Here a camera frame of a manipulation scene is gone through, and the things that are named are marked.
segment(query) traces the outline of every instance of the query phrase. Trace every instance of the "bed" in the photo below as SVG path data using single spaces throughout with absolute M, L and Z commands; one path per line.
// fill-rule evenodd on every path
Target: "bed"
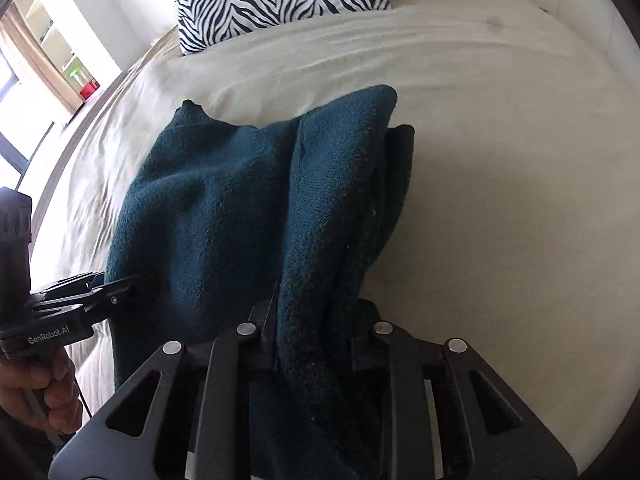
M 468 340 L 584 470 L 640 387 L 639 97 L 527 0 L 391 2 L 186 57 L 175 30 L 161 38 L 66 165 L 33 283 L 104 268 L 127 187 L 184 99 L 261 126 L 389 84 L 414 170 L 362 295 L 414 336 Z M 113 393 L 108 325 L 69 352 L 96 410 Z

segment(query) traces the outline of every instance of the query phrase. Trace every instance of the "curtain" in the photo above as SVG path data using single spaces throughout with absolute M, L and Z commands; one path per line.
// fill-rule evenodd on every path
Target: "curtain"
M 67 123 L 84 101 L 44 53 L 15 4 L 0 20 L 0 50 L 18 79 L 50 101 L 58 122 Z

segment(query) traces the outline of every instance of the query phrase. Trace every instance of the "cream bed sheet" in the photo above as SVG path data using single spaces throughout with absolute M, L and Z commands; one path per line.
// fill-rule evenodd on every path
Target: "cream bed sheet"
M 526 0 L 392 3 L 188 57 L 165 37 L 66 167 L 33 281 L 104 268 L 127 187 L 183 99 L 261 126 L 389 84 L 392 125 L 416 129 L 414 171 L 363 295 L 415 336 L 467 339 L 582 469 L 640 386 L 640 100 Z M 113 391 L 108 327 L 70 352 L 96 409 Z

